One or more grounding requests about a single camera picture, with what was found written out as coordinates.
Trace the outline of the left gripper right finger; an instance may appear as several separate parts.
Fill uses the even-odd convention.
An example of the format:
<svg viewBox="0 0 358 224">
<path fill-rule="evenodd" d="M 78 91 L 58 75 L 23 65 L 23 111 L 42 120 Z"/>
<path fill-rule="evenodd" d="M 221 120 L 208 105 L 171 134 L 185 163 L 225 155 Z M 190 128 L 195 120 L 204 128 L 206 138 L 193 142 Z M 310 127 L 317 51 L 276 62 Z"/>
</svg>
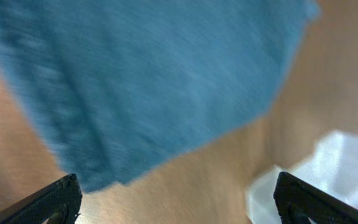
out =
<svg viewBox="0 0 358 224">
<path fill-rule="evenodd" d="M 273 198 L 283 224 L 358 224 L 358 209 L 288 172 L 279 173 Z"/>
</svg>

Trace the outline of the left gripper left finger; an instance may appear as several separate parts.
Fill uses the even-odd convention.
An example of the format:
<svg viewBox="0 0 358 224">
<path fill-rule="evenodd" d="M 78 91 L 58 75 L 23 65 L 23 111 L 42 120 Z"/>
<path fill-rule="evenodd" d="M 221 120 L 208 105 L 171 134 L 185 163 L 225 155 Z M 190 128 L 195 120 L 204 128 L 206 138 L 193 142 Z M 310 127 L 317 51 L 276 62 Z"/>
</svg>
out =
<svg viewBox="0 0 358 224">
<path fill-rule="evenodd" d="M 75 174 L 68 174 L 0 211 L 2 224 L 74 224 L 82 193 Z"/>
</svg>

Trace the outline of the blue denim jeans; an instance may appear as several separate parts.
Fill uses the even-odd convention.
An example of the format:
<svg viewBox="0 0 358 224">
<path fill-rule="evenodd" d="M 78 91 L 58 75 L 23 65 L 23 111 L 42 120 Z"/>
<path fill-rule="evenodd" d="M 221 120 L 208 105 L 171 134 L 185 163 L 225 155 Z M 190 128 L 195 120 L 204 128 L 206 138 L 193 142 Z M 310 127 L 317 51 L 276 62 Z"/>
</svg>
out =
<svg viewBox="0 0 358 224">
<path fill-rule="evenodd" d="M 0 74 L 85 192 L 265 114 L 316 1 L 0 1 Z"/>
</svg>

